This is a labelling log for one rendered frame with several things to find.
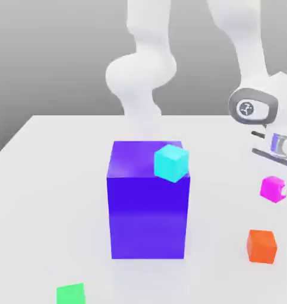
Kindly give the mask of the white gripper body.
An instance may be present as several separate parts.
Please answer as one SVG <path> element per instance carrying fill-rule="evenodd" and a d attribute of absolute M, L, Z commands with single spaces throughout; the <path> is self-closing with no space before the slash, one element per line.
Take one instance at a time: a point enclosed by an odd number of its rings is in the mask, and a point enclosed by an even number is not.
<path fill-rule="evenodd" d="M 287 159 L 280 158 L 257 148 L 252 148 L 255 165 L 265 175 L 273 175 L 287 181 Z"/>

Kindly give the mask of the small magenta cube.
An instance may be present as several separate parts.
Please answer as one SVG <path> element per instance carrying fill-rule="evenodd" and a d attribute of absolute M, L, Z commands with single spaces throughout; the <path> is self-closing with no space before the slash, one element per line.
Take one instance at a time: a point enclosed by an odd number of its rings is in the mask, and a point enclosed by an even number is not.
<path fill-rule="evenodd" d="M 276 176 L 268 176 L 262 180 L 260 195 L 273 203 L 277 203 L 286 198 L 282 193 L 285 181 Z"/>

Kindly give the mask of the small orange cube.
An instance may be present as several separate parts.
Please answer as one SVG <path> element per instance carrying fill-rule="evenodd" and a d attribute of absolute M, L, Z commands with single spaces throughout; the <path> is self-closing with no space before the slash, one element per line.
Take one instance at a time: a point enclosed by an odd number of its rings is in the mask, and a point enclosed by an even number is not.
<path fill-rule="evenodd" d="M 247 253 L 251 262 L 273 264 L 277 253 L 273 232 L 251 229 L 247 239 Z"/>

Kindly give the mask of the small cyan cube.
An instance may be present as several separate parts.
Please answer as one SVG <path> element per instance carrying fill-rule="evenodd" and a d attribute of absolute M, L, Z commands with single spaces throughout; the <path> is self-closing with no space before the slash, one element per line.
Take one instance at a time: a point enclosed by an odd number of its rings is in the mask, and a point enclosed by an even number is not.
<path fill-rule="evenodd" d="M 188 174 L 189 151 L 167 144 L 154 153 L 154 175 L 166 181 L 178 182 Z"/>

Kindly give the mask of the small green cube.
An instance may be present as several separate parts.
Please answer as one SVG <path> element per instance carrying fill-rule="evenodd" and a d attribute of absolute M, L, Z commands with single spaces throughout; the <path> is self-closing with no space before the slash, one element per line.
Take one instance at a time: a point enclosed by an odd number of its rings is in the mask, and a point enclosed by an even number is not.
<path fill-rule="evenodd" d="M 56 289 L 56 304 L 86 304 L 84 284 L 72 284 Z"/>

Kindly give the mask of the large purple box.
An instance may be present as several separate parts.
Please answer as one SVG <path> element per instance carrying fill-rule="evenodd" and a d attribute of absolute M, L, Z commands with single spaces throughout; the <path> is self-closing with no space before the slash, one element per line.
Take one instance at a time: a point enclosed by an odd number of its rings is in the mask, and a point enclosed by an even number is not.
<path fill-rule="evenodd" d="M 182 259 L 190 173 L 173 183 L 154 175 L 154 153 L 179 141 L 114 141 L 107 193 L 113 259 Z"/>

